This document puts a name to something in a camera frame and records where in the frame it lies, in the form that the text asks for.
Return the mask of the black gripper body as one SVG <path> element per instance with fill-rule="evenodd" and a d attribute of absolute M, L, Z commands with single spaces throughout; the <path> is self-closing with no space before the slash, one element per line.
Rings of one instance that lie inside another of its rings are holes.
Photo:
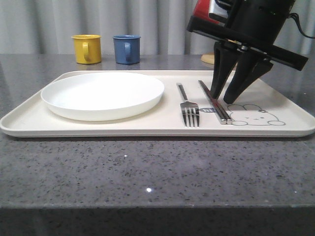
<path fill-rule="evenodd" d="M 293 0 L 215 0 L 215 24 L 191 16 L 187 30 L 215 40 L 235 41 L 271 60 L 302 70 L 307 58 L 274 45 L 292 14 Z"/>

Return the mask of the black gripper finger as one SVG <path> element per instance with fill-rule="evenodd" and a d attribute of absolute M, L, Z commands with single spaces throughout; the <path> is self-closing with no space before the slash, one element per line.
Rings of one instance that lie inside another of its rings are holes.
<path fill-rule="evenodd" d="M 218 62 L 218 56 L 223 53 L 223 56 L 227 58 L 228 65 L 222 65 Z M 237 50 L 237 45 L 232 42 L 219 41 L 214 44 L 214 54 L 216 57 L 214 65 L 214 75 L 212 79 L 212 85 L 210 89 L 210 95 L 217 99 L 219 98 L 222 89 L 230 75 L 232 69 L 238 62 L 241 53 Z"/>
<path fill-rule="evenodd" d="M 269 72 L 272 67 L 273 64 L 260 55 L 243 53 L 238 61 L 233 79 L 225 92 L 224 101 L 232 104 L 248 86 Z"/>

